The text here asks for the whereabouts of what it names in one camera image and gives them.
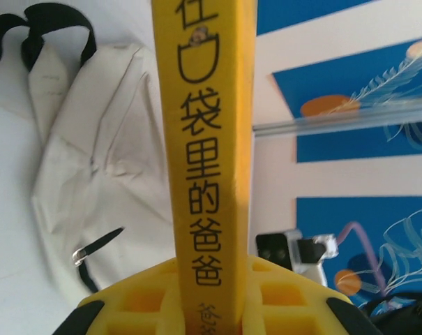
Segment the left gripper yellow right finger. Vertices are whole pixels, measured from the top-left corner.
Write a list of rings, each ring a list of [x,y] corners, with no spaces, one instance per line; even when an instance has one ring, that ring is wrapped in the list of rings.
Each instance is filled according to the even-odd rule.
[[[241,335],[383,335],[342,293],[248,257]]]

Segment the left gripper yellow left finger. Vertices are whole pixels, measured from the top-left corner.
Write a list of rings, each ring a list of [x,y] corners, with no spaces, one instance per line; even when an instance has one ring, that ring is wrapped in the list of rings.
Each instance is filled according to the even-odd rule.
[[[56,335],[186,335],[176,260],[83,299]]]

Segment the yellow book with blue picture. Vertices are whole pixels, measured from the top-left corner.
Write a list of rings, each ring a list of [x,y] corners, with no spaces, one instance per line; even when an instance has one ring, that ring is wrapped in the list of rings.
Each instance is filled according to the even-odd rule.
[[[241,335],[257,0],[153,0],[186,335]]]

